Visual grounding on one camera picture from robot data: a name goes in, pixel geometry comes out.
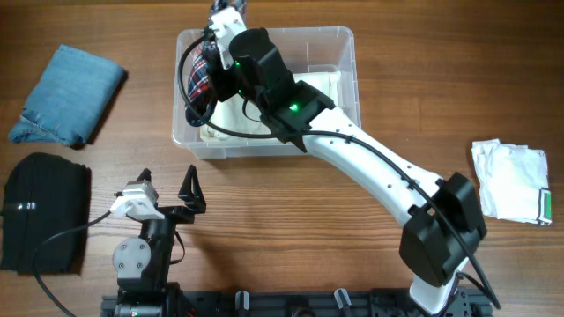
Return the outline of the cream cloth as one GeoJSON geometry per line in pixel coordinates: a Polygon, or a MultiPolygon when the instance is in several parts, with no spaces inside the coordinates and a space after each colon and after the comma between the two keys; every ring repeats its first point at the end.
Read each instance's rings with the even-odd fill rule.
{"type": "MultiPolygon", "coordinates": [[[[341,72],[310,72],[293,75],[295,82],[304,81],[330,97],[334,104],[339,106],[339,90],[341,72]]],[[[219,102],[211,117],[211,123],[221,128],[244,134],[270,134],[267,126],[259,121],[260,112],[250,101],[243,114],[242,105],[244,99],[238,95],[233,96],[225,102],[219,102]]],[[[199,129],[200,138],[205,142],[224,142],[237,140],[237,137],[229,136],[214,128],[204,125],[199,129]]]]}

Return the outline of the plaid flannel cloth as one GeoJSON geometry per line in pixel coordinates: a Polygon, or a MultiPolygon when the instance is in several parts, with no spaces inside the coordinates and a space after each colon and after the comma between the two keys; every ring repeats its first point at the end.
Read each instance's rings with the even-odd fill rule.
{"type": "MultiPolygon", "coordinates": [[[[214,0],[210,8],[210,17],[228,7],[239,12],[242,19],[246,18],[247,0],[214,0]]],[[[210,62],[219,62],[219,49],[216,41],[211,36],[207,36],[191,51],[190,55],[192,56],[192,70],[188,77],[189,104],[185,105],[185,117],[189,125],[200,127],[204,122],[197,119],[190,109],[193,108],[206,121],[212,117],[217,100],[213,97],[208,70],[210,62]]]]}

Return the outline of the black garment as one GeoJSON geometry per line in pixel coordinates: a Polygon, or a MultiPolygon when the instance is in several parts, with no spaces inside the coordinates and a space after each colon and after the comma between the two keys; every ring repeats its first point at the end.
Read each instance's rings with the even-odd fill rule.
{"type": "Polygon", "coordinates": [[[91,170],[61,156],[36,152],[23,158],[4,186],[1,269],[29,273],[68,271],[84,248],[82,233],[44,240],[87,222],[91,170]]]}

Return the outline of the white t-shirt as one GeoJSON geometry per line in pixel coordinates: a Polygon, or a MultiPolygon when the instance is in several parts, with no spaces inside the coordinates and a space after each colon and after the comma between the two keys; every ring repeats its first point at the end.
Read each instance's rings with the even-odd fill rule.
{"type": "Polygon", "coordinates": [[[544,151],[492,139],[473,142],[471,155],[484,215],[534,225],[553,222],[544,151]]]}

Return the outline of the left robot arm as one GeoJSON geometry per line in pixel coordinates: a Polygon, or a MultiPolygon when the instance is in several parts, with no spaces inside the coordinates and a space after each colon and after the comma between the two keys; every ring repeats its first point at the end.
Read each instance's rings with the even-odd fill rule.
{"type": "Polygon", "coordinates": [[[206,212],[206,201],[195,166],[189,166],[178,197],[182,205],[160,206],[149,169],[115,194],[110,207],[116,217],[141,224],[140,234],[118,244],[113,253],[118,293],[104,298],[102,316],[196,316],[196,308],[177,282],[169,282],[171,266],[181,259],[171,258],[175,243],[182,243],[177,225],[192,224],[195,215],[206,212]]]}

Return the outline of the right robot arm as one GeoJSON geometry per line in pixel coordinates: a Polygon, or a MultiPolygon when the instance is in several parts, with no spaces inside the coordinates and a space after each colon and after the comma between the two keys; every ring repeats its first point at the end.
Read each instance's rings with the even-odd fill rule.
{"type": "Polygon", "coordinates": [[[206,58],[216,100],[252,102],[269,137],[294,144],[341,170],[375,197],[402,226],[399,253],[415,275],[413,302],[428,315],[446,310],[456,280],[486,236],[470,180],[444,180],[406,161],[355,125],[314,86],[295,81],[263,29],[213,27],[218,51],[206,58]]]}

